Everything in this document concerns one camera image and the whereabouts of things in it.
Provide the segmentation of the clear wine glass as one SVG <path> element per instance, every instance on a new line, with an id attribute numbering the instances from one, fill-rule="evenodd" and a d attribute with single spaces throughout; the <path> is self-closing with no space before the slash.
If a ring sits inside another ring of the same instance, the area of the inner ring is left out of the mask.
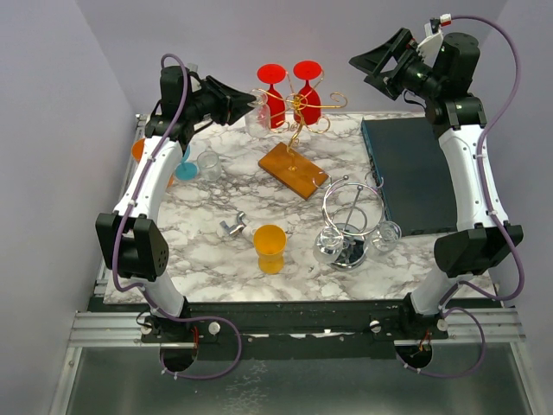
<path id="1" fill-rule="evenodd" d="M 265 137 L 270 130 L 270 108 L 265 93 L 256 94 L 256 99 L 249 103 L 250 111 L 245 115 L 246 132 L 254 138 Z"/>
<path id="2" fill-rule="evenodd" d="M 222 168 L 217 153 L 213 151 L 204 151 L 197 157 L 197 165 L 200 175 L 208 181 L 217 181 L 221 174 Z"/>

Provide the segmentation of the orange wine glass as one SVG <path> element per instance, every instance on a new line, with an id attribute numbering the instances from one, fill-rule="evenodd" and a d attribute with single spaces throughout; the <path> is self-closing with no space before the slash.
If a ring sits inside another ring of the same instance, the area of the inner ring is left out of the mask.
<path id="1" fill-rule="evenodd" d="M 144 142 L 145 137 L 138 139 L 131 148 L 131 155 L 134 158 L 136 163 L 140 163 L 142 155 L 143 155 L 143 149 L 144 149 Z M 175 177 L 174 175 L 171 175 L 171 177 L 168 180 L 167 188 L 170 188 L 174 183 Z"/>

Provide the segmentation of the yellow wine glass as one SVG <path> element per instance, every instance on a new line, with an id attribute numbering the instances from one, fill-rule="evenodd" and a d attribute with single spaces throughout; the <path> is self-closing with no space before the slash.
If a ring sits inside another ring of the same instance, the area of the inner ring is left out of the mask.
<path id="1" fill-rule="evenodd" d="M 258 256 L 258 266 L 266 274 L 277 274 L 284 267 L 283 253 L 287 236 L 281 227 L 263 225 L 253 235 L 253 245 Z"/>

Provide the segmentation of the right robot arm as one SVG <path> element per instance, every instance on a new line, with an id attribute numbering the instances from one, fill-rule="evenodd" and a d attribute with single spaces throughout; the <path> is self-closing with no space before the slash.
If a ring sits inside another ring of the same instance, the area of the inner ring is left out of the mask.
<path id="1" fill-rule="evenodd" d="M 410 91 L 424 100 L 453 184 L 457 230 L 436 240 L 435 266 L 407 296 L 410 309 L 397 318 L 399 332 L 410 339 L 427 331 L 427 316 L 440 313 L 460 286 L 499 265 L 524 237 L 495 187 L 486 142 L 492 124 L 480 99 L 468 91 L 479 58 L 479 42 L 471 35 L 436 29 L 416 42 L 408 29 L 400 29 L 349 61 L 388 98 Z"/>

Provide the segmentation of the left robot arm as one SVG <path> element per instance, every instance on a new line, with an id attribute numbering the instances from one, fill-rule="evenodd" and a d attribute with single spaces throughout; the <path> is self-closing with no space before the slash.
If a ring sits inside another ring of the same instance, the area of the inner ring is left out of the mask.
<path id="1" fill-rule="evenodd" d="M 162 69 L 160 89 L 134 176 L 112 212 L 98 216 L 95 228 L 116 290 L 136 290 L 146 300 L 150 317 L 143 326 L 155 339 L 167 335 L 180 342 L 194 326 L 188 301 L 167 272 L 168 242 L 157 226 L 162 198 L 194 135 L 211 124 L 233 125 L 252 110 L 256 98 L 182 66 Z"/>

